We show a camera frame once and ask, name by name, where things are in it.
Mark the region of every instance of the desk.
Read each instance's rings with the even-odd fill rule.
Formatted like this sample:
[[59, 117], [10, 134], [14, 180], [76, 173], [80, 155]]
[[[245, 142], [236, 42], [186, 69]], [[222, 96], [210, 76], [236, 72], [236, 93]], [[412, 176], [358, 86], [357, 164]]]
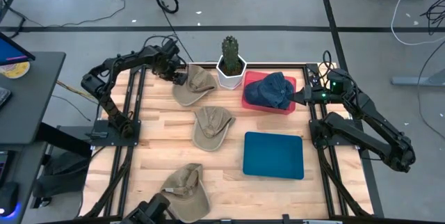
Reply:
[[[252, 66], [248, 64], [248, 69], [256, 70]], [[302, 68], [256, 71], [282, 71], [286, 76], [295, 77], [296, 90], [300, 90], [305, 84]], [[218, 80], [216, 71], [211, 70], [211, 73]], [[121, 73], [111, 95], [121, 110], [128, 78], [129, 72]], [[140, 140], [133, 154], [124, 215], [132, 211], [140, 201], [148, 201], [176, 169], [195, 162], [204, 166], [204, 186], [211, 201], [211, 212], [204, 219], [281, 219], [282, 214], [289, 214], [292, 219], [327, 218], [321, 169], [309, 133], [309, 107], [297, 104], [296, 111], [289, 115], [248, 110], [241, 107], [242, 92], [242, 86], [233, 91], [218, 88], [194, 105], [182, 107], [172, 97], [172, 84], [147, 72], [139, 115], [139, 120], [142, 121]], [[235, 124], [216, 152], [205, 152], [191, 143], [192, 126], [195, 122], [193, 112], [201, 106], [224, 106], [236, 117]], [[348, 116], [342, 105], [329, 105], [327, 109], [344, 117]], [[321, 118], [321, 112], [317, 111], [317, 114]], [[244, 134], [247, 131], [301, 136], [305, 178], [290, 180], [244, 175], [241, 166]], [[372, 213], [358, 151], [350, 145], [337, 146], [335, 149], [343, 183], [363, 209]], [[91, 162], [83, 192], [81, 215], [91, 209], [106, 188], [114, 150], [114, 147], [104, 149]], [[332, 183], [330, 187], [336, 214], [340, 214], [336, 190]], [[116, 201], [113, 201], [112, 214], [116, 213]]]
[[[60, 141], [67, 140], [68, 143], [75, 141], [72, 137], [67, 137], [66, 134], [42, 123], [43, 115], [65, 60], [65, 53], [35, 52], [33, 55], [35, 61], [31, 63], [29, 72], [22, 78], [8, 79], [0, 75], [0, 86], [13, 93], [10, 100], [0, 110], [0, 138], [7, 139], [8, 143], [17, 143], [14, 145], [0, 144], [0, 150], [15, 151], [6, 181], [14, 181], [19, 184], [17, 212], [10, 218], [0, 218], [0, 222], [5, 223], [21, 223], [22, 221], [33, 184], [47, 149], [48, 142], [46, 141], [53, 142], [53, 139], [46, 138], [46, 135], [62, 136]], [[86, 156], [91, 154], [88, 144], [80, 143], [80, 146]]]

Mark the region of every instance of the concrete floor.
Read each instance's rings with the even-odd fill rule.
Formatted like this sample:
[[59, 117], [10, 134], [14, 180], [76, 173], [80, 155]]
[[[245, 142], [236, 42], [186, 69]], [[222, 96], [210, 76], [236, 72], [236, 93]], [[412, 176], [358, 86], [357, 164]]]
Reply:
[[[154, 0], [126, 0], [127, 7], [115, 17], [82, 26], [167, 26]], [[337, 26], [386, 26], [391, 22], [397, 0], [330, 0]], [[395, 25], [427, 25], [419, 15], [436, 0], [402, 1]], [[179, 0], [179, 12], [169, 16], [174, 26], [328, 26], [323, 0]], [[13, 8], [41, 24], [80, 22], [111, 14], [121, 6], [116, 0], [14, 0]], [[19, 19], [7, 13], [0, 26], [15, 26]], [[36, 26], [27, 22], [25, 26]], [[138, 49], [153, 34], [169, 32], [44, 32], [22, 33], [16, 42], [29, 51], [64, 51], [67, 58], [59, 79], [80, 88], [80, 80], [92, 66], [117, 53]], [[195, 61], [216, 60], [220, 42], [234, 35], [240, 42], [240, 54], [247, 61], [318, 62], [325, 49], [337, 61], [329, 32], [301, 31], [184, 31], [179, 37]], [[443, 35], [399, 33], [407, 42], [432, 40]], [[408, 174], [395, 173], [379, 161], [373, 169], [387, 218], [425, 221], [445, 220], [445, 140], [427, 128], [418, 113], [415, 88], [396, 87], [389, 83], [394, 75], [418, 75], [423, 62], [437, 44], [408, 47], [397, 42], [391, 33], [340, 33], [346, 62], [360, 88], [367, 92], [380, 112], [411, 139], [417, 162]], [[427, 67], [430, 75], [445, 66], [440, 58], [445, 49]], [[76, 104], [89, 118], [95, 105], [61, 88], [54, 91]], [[445, 94], [441, 88], [422, 88], [423, 112], [428, 121], [442, 130], [445, 118]], [[51, 125], [88, 125], [64, 101], [52, 99], [44, 121]], [[366, 132], [375, 134], [369, 127]], [[49, 207], [29, 210], [24, 223], [58, 221], [74, 218], [80, 194], [60, 195]]]

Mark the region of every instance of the blue denim hat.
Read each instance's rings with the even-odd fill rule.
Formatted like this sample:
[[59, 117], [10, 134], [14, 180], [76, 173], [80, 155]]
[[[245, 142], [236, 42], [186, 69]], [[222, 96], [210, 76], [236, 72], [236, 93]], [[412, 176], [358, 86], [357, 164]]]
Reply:
[[284, 78], [282, 72], [275, 72], [261, 81], [248, 84], [244, 88], [245, 100], [252, 105], [287, 109], [291, 101], [287, 96], [294, 93], [293, 85]]

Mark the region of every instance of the cactus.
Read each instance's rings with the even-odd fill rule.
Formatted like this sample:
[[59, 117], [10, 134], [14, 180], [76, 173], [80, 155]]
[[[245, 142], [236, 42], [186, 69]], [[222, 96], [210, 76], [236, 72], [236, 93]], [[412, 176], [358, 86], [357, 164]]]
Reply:
[[222, 42], [222, 71], [227, 76], [239, 75], [243, 67], [238, 59], [238, 41], [233, 36], [227, 36]]

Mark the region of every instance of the white cable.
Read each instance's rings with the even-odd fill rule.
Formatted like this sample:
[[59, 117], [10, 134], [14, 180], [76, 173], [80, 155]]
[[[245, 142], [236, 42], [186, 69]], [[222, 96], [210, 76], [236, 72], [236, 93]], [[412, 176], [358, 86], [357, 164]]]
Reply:
[[394, 9], [394, 14], [392, 15], [392, 20], [391, 20], [391, 31], [392, 31], [392, 33], [394, 34], [394, 37], [395, 37], [400, 43], [402, 43], [402, 44], [404, 44], [404, 45], [407, 45], [407, 46], [417, 46], [417, 45], [422, 45], [422, 44], [427, 44], [427, 43], [436, 43], [436, 42], [439, 42], [439, 41], [445, 39], [445, 36], [444, 36], [444, 37], [439, 38], [439, 39], [437, 39], [437, 40], [426, 41], [426, 42], [418, 42], [418, 43], [408, 43], [408, 42], [404, 42], [404, 41], [402, 41], [401, 39], [399, 39], [399, 38], [397, 37], [397, 35], [396, 35], [396, 32], [394, 32], [394, 19], [396, 18], [397, 8], [398, 8], [398, 5], [399, 5], [400, 2], [401, 2], [401, 0], [398, 0], [398, 1], [397, 1], [396, 8]]

